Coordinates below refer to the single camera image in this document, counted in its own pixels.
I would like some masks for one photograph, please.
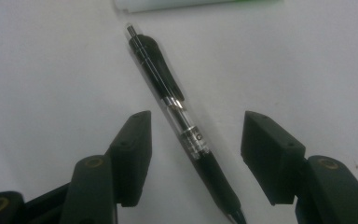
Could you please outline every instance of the white surface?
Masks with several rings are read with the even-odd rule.
[[[249,223],[296,223],[270,206],[240,156],[245,110],[266,114],[311,155],[358,178],[358,1],[249,1],[123,14],[110,0],[0,1],[0,191],[29,201],[103,154],[152,111],[153,157],[120,223],[229,223],[140,75],[125,24],[165,52],[191,115]]]

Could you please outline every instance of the pen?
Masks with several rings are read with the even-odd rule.
[[[213,196],[213,200],[232,222],[245,224],[240,200],[228,184],[200,130],[187,114],[183,105],[185,97],[176,85],[157,42],[149,36],[137,35],[132,25],[128,25],[127,30],[131,35],[129,43],[131,49],[156,89],[161,102],[167,108],[179,140]]]

